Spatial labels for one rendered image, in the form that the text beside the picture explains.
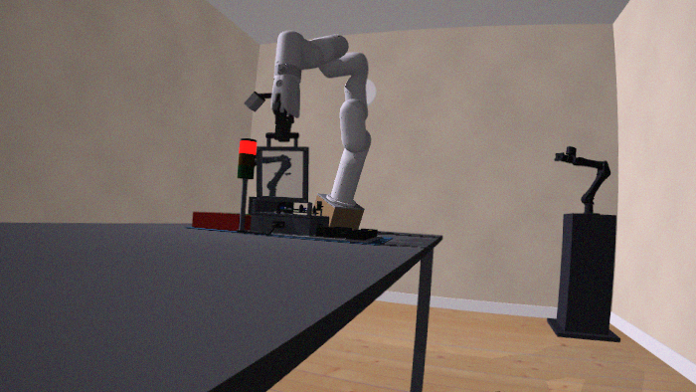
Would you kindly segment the red open-top bin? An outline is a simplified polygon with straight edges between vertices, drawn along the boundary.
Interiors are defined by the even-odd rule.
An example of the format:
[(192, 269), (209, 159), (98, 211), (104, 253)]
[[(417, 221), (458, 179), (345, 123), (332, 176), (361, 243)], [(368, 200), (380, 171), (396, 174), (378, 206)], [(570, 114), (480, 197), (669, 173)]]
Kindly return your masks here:
[[(240, 214), (193, 212), (192, 227), (237, 231), (240, 228)], [(251, 229), (251, 215), (246, 215), (245, 230)]]

